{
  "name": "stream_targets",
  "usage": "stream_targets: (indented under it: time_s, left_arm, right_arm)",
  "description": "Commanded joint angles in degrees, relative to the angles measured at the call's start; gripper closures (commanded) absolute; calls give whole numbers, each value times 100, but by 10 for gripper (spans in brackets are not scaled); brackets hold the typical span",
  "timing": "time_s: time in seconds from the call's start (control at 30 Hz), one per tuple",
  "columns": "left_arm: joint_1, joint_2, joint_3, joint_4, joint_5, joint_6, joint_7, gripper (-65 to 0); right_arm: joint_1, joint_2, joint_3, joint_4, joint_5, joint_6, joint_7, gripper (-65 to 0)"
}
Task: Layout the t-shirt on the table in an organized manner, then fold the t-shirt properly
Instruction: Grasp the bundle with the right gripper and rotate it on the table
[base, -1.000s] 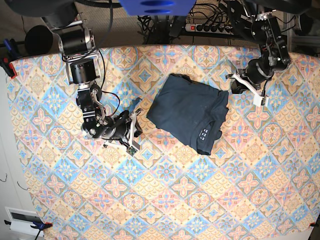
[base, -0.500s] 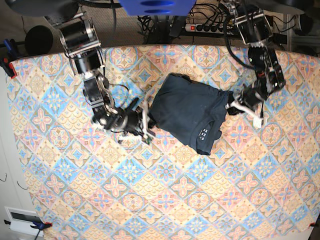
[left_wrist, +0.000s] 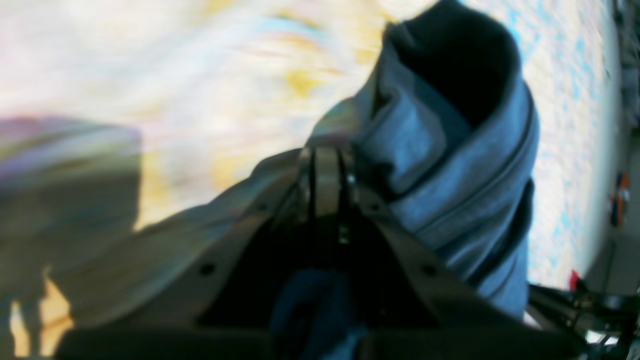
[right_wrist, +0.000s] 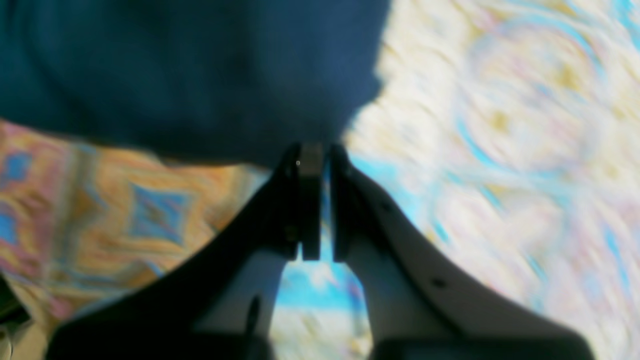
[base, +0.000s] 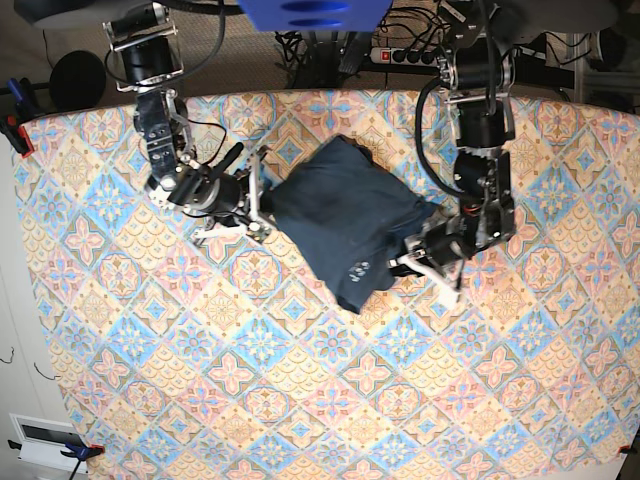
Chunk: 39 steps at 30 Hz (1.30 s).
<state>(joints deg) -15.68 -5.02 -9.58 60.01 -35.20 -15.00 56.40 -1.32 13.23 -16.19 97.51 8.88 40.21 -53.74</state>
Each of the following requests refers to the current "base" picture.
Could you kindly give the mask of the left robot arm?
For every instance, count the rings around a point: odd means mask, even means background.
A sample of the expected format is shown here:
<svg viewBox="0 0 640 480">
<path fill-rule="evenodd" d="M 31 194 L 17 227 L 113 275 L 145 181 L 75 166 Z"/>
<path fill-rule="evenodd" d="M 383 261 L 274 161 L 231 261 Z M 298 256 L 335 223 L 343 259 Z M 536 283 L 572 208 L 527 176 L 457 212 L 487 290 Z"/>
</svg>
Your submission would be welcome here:
<svg viewBox="0 0 640 480">
<path fill-rule="evenodd" d="M 452 217 L 428 220 L 406 239 L 403 263 L 414 271 L 445 268 L 508 242 L 516 232 L 510 156 L 515 138 L 510 90 L 516 67 L 513 47 L 541 33 L 587 34 L 612 26 L 622 11 L 618 1 L 447 1 L 453 24 L 437 47 L 439 74 L 420 92 L 414 140 L 428 177 L 457 198 Z M 429 94 L 444 88 L 456 114 L 454 183 L 445 184 L 426 158 L 423 110 Z"/>
</svg>

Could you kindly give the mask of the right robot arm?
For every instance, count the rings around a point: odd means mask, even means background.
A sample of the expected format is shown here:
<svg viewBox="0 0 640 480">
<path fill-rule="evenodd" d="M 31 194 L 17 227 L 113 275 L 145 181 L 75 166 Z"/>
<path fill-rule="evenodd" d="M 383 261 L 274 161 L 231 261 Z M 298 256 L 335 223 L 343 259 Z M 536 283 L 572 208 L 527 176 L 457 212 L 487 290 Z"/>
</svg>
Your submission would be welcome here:
<svg viewBox="0 0 640 480">
<path fill-rule="evenodd" d="M 111 77 L 119 89 L 136 94 L 134 127 L 146 144 L 151 174 L 145 189 L 155 205 L 230 226 L 250 223 L 257 197 L 253 177 L 226 172 L 243 145 L 234 145 L 219 162 L 199 161 L 186 105 L 170 86 L 203 67 L 185 68 L 171 11 L 217 17 L 218 35 L 210 52 L 215 56 L 224 39 L 227 17 L 243 12 L 239 5 L 222 1 L 17 1 L 14 10 L 41 28 L 102 24 L 109 41 L 106 59 L 122 63 L 123 73 Z"/>
</svg>

